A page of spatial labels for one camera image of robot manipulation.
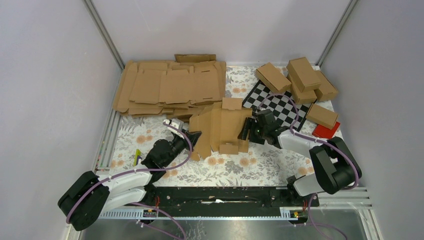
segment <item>black and white checkerboard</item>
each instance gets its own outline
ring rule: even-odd
[[[266,87],[261,81],[258,81],[258,83],[253,87],[252,91],[250,91],[247,97],[243,100],[243,107],[255,110],[270,93],[270,89]],[[286,91],[284,95],[293,99],[292,94],[289,91]],[[299,119],[294,124],[295,130],[301,130],[302,126],[305,123],[305,116],[310,106],[310,103],[296,105],[297,110],[299,112]],[[296,118],[295,109],[293,108],[289,100],[283,96],[271,97],[266,100],[261,107],[265,109],[271,109],[274,113],[277,123],[281,126],[290,127],[290,125]]]

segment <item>red object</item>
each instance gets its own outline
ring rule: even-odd
[[[316,126],[315,130],[313,130],[312,135],[317,138],[323,139],[331,139],[336,133],[337,129],[340,126],[340,122],[336,122],[332,129],[326,128],[325,126],[319,125]]]

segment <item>cardboard box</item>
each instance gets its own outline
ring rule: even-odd
[[[315,73],[321,80],[321,85],[318,87],[318,89],[314,90],[317,100],[319,102],[333,100],[337,94],[339,94],[339,91],[331,84],[331,82],[329,82],[329,80],[320,70],[316,70]]]
[[[200,63],[216,60],[216,54],[175,54],[177,63]]]
[[[292,81],[296,83],[302,93],[318,89],[321,85],[320,78],[306,57],[290,60],[287,70]]]
[[[295,104],[311,104],[317,100],[317,96],[315,95],[314,90],[301,92],[296,83],[292,81],[290,74],[287,77],[291,81],[290,89]]]
[[[259,67],[255,76],[275,94],[282,94],[290,88],[290,81],[270,62]]]
[[[190,118],[189,131],[202,131],[194,147],[193,160],[209,157],[211,149],[220,154],[249,151],[249,141],[238,139],[245,119],[252,116],[252,109],[243,108],[242,101],[241,98],[223,98],[222,102],[206,106]]]
[[[312,104],[306,113],[306,119],[316,124],[332,129],[337,122],[339,115],[317,104]]]

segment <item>flattened cardboard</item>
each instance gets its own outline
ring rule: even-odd
[[[169,69],[166,77],[162,78],[160,83],[159,102],[166,104],[188,103],[195,91],[193,88],[195,81],[193,71],[193,67],[190,67],[189,70]]]
[[[127,71],[128,68],[130,67],[130,65],[133,63],[133,60],[129,60],[126,64],[125,64],[125,68],[122,72],[122,75],[120,76],[120,80],[119,80],[119,85],[118,85],[118,89],[116,90],[116,95],[115,98],[113,99],[113,104],[112,104],[112,108],[115,111],[118,111],[118,102],[120,100],[120,96],[121,96],[121,92],[122,92],[122,88],[124,86],[124,81],[125,81],[125,77],[127,75]]]
[[[207,106],[200,114],[190,118],[188,130],[190,132],[201,131],[191,157],[196,161],[198,161],[198,155],[203,159],[211,155],[211,110],[212,106]]]
[[[314,90],[301,92],[295,82],[292,81],[290,74],[287,76],[291,81],[291,93],[293,94],[295,104],[311,104],[317,100]]]
[[[218,152],[221,144],[221,109],[223,107],[222,102],[215,102],[212,106],[211,113],[211,134],[210,134],[210,146],[212,151]]]
[[[139,115],[139,114],[159,114],[163,110],[163,103],[146,104],[146,103],[135,103],[129,102],[128,114]]]
[[[159,103],[161,81],[165,76],[163,70],[139,69],[129,100],[140,104]]]
[[[219,135],[220,154],[238,154],[249,150],[249,143],[238,139],[246,117],[252,116],[252,109],[242,108],[242,101],[241,98],[224,97],[222,99]]]
[[[164,103],[163,104],[163,107],[164,108],[167,108],[167,109],[188,109],[191,106],[192,105],[189,102],[186,102],[186,103],[172,103],[172,104]]]
[[[125,81],[123,82],[122,89],[119,95],[119,100],[116,106],[116,111],[125,113],[130,107],[130,95],[133,90],[134,82],[138,73],[137,63],[133,62],[128,66],[125,73]]]
[[[302,93],[318,89],[321,85],[320,78],[306,57],[288,61],[287,70],[292,81],[296,83]]]
[[[175,54],[178,63],[200,63],[217,60],[216,54]]]
[[[319,102],[333,100],[337,94],[339,94],[339,91],[331,84],[331,82],[320,70],[316,70],[315,73],[321,80],[321,85],[318,87],[318,89],[314,90],[317,100]]]
[[[143,104],[186,104],[185,108],[220,101],[225,92],[221,86],[224,81],[215,64],[208,61],[193,63],[193,66],[175,65],[165,72],[165,62],[142,62],[130,100]]]
[[[306,114],[306,119],[316,124],[322,125],[328,129],[332,129],[339,115],[317,104],[312,104]]]
[[[141,61],[138,62],[138,69],[149,69],[149,70],[162,70],[166,71],[168,69],[168,63],[167,62],[152,62],[152,61]]]
[[[255,76],[275,94],[282,94],[289,89],[290,81],[272,63],[259,67]]]

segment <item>floral tablecloth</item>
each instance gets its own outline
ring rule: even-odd
[[[256,67],[233,66],[226,70],[226,97],[245,98],[257,83]],[[318,105],[333,110],[330,101]],[[159,139],[171,140],[172,135],[162,121],[165,116],[121,118],[115,149],[112,155],[111,170],[116,172],[131,169],[136,149],[144,158],[153,143]],[[311,134],[316,124],[306,120],[301,133]],[[338,129],[336,134],[342,137]],[[172,163],[175,166],[187,157],[183,151]],[[248,153],[238,155],[213,152],[207,159],[189,160],[183,166],[168,171],[154,185],[167,187],[215,187],[215,186],[285,186],[286,178],[300,177],[314,172],[310,159],[292,151],[277,149],[270,145],[249,144]]]

